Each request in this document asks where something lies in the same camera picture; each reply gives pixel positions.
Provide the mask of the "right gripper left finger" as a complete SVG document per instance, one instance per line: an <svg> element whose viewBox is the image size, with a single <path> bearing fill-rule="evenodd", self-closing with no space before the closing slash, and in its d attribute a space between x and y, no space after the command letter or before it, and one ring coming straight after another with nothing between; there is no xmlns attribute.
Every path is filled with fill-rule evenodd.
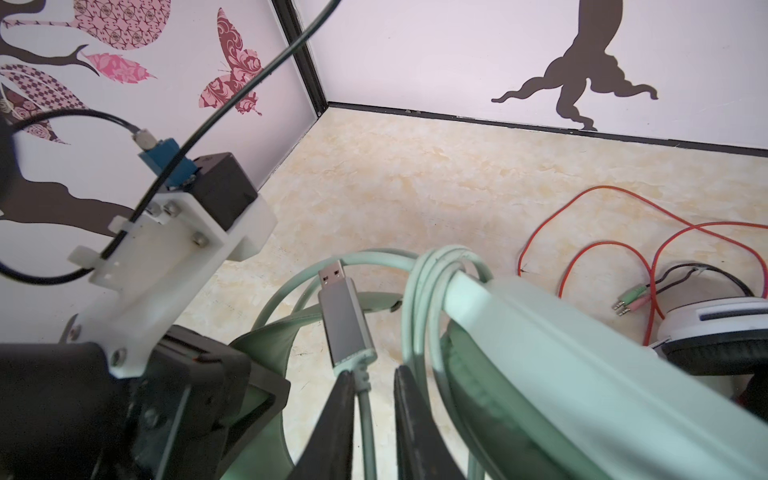
<svg viewBox="0 0 768 480"><path fill-rule="evenodd" d="M355 379L341 373L289 480L351 479L355 420Z"/></svg>

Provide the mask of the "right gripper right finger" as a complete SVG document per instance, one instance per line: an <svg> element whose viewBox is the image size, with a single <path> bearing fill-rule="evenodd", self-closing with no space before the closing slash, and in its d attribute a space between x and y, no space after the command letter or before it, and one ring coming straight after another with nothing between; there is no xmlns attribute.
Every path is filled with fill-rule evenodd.
<svg viewBox="0 0 768 480"><path fill-rule="evenodd" d="M464 480L408 366L394 374L397 468L400 480Z"/></svg>

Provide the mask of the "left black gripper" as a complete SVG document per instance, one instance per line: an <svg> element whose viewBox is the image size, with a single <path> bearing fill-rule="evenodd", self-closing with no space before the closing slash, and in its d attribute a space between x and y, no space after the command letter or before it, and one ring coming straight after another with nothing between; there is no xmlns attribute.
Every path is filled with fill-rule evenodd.
<svg viewBox="0 0 768 480"><path fill-rule="evenodd" d="M174 326L139 376L93 343L1 347L5 479L220 479L285 407L289 382Z"/></svg>

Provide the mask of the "mint green headphones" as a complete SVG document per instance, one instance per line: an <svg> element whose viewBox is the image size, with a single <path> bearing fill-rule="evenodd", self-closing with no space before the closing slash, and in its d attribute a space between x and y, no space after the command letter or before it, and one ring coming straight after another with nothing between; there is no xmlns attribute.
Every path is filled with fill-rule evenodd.
<svg viewBox="0 0 768 480"><path fill-rule="evenodd" d="M743 408L604 324L520 278L498 280L462 246L424 255L372 249L302 270L233 347L287 367L297 332L323 321L333 370L352 372L364 465L375 477L371 389L376 360L366 311L344 270L408 273L401 296L406 365L430 366L471 455L473 476L501 478L763 479L767 426Z"/></svg>

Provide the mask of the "white black headphones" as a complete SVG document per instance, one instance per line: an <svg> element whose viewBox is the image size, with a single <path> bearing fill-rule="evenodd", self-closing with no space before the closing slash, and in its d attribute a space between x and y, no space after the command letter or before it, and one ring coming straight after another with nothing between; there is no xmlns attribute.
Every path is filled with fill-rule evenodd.
<svg viewBox="0 0 768 480"><path fill-rule="evenodd" d="M694 376L741 376L750 380L738 403L767 419L767 300L732 297L670 310L652 348Z"/></svg>

